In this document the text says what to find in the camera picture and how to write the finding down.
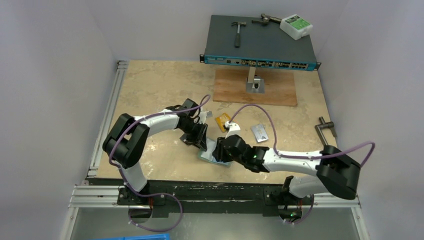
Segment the teal card holder wallet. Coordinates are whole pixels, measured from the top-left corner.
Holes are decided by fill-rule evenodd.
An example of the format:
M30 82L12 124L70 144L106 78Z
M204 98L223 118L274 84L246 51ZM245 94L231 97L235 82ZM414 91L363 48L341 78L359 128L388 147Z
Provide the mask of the teal card holder wallet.
M215 165L220 165L220 166L225 166L225 167L230 167L231 166L231 162L222 162L222 161L217 161L216 158L213 156L213 151L215 150L216 146L217 146L217 142L215 140L212 140L210 138L206 138L206 146L207 146L207 150L200 150L198 153L198 158L206 161L208 163L212 163Z

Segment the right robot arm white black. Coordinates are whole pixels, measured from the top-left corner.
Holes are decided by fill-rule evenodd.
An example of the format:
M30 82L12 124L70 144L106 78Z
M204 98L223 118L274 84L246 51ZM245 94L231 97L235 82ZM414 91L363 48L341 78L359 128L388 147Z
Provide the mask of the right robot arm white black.
M250 146L239 135L231 135L217 139L212 156L218 162L237 162L254 173L304 174L286 179L280 196L288 204L320 193L345 200L353 200L357 195L360 163L331 145L310 152L274 151L265 146Z

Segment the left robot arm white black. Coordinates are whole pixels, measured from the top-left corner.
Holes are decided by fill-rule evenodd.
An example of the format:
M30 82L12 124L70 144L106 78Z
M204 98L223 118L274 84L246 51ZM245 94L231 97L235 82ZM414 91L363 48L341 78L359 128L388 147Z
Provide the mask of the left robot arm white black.
M124 113L119 116L106 136L102 149L109 163L118 168L128 189L129 197L138 205L150 196L149 183L139 161L149 137L167 130L180 129L185 143L206 151L208 125L200 121L201 106L187 98L183 104L141 117Z

